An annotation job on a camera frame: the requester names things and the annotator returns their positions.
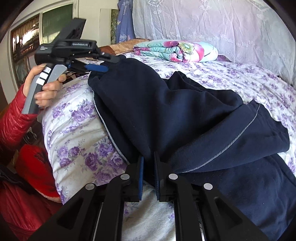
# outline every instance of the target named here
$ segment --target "black strap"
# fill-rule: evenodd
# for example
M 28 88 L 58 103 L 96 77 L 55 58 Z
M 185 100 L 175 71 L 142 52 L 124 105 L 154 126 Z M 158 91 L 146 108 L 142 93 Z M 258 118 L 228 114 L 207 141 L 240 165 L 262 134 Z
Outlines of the black strap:
M 9 183 L 18 185 L 21 189 L 23 189 L 29 194 L 36 193 L 36 190 L 22 177 L 20 177 L 18 174 L 14 174 L 6 166 L 2 164 L 0 164 L 0 181 L 7 181 Z

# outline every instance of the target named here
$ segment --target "button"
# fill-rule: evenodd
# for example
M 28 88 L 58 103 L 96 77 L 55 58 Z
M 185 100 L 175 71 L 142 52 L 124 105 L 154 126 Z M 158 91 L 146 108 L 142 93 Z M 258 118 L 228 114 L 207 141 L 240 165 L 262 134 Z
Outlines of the button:
M 178 175 L 175 173 L 172 173 L 172 174 L 169 174 L 168 178 L 171 180 L 176 180 L 178 178 Z
M 121 178 L 122 180 L 128 180 L 128 179 L 129 179 L 129 174 L 122 174 L 122 175 L 120 176 L 120 178 Z
M 44 73 L 44 72 L 41 72 L 40 75 L 39 75 L 39 78 L 42 78 L 44 80 L 46 80 L 48 77 L 48 74 L 47 73 Z
M 212 189 L 213 189 L 213 185 L 210 184 L 210 183 L 205 183 L 205 184 L 204 184 L 204 189 L 212 190 Z
M 44 85 L 45 80 L 38 78 L 38 79 L 36 80 L 36 83 L 39 84 L 39 85 Z
M 93 190 L 94 189 L 94 184 L 93 183 L 88 183 L 85 185 L 86 190 Z
M 52 70 L 51 68 L 49 68 L 49 67 L 45 66 L 45 68 L 43 69 L 43 72 L 45 72 L 45 73 L 48 73 L 48 74 L 49 74 L 51 70 Z

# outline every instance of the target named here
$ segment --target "red sleeve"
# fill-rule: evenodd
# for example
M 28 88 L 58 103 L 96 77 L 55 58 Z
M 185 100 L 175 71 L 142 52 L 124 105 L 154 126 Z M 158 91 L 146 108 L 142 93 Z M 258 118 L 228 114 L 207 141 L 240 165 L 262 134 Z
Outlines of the red sleeve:
M 0 182 L 0 213 L 21 241 L 27 240 L 61 206 L 39 193 L 28 194 L 17 185 Z
M 9 109 L 0 120 L 0 145 L 9 150 L 15 150 L 17 148 L 37 117 L 37 114 L 22 114 L 26 100 L 22 89 L 23 85 L 10 103 Z

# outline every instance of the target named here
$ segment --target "fingernail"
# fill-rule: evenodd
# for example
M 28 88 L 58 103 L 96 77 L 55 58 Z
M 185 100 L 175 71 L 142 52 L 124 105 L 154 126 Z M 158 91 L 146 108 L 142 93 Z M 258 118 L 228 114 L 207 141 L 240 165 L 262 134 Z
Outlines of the fingernail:
M 48 84 L 45 84 L 43 87 L 42 87 L 43 90 L 48 90 L 49 89 L 49 86 Z
M 35 94 L 35 99 L 38 99 L 38 98 L 40 98 L 41 97 L 41 94 L 40 93 L 37 93 L 37 94 Z

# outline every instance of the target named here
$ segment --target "finger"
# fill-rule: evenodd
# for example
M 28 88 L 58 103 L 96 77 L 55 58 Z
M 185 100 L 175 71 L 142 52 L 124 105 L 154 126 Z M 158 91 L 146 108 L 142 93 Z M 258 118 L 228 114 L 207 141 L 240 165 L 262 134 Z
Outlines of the finger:
M 59 81 L 53 81 L 50 83 L 45 84 L 42 89 L 46 91 L 57 91 L 62 88 L 63 84 Z
M 40 74 L 45 66 L 46 66 L 46 64 L 40 64 L 40 65 L 34 66 L 30 70 L 30 72 L 28 73 L 28 76 L 27 76 L 26 80 L 31 82 L 33 80 L 33 78 L 35 77 L 35 75 Z
M 46 108 L 50 106 L 52 100 L 36 100 L 35 103 L 40 107 L 40 108 Z
M 49 100 L 56 97 L 57 91 L 42 91 L 37 94 L 35 94 L 34 98 L 36 100 Z
M 59 78 L 58 81 L 59 82 L 64 82 L 67 79 L 67 76 L 65 74 L 62 74 Z

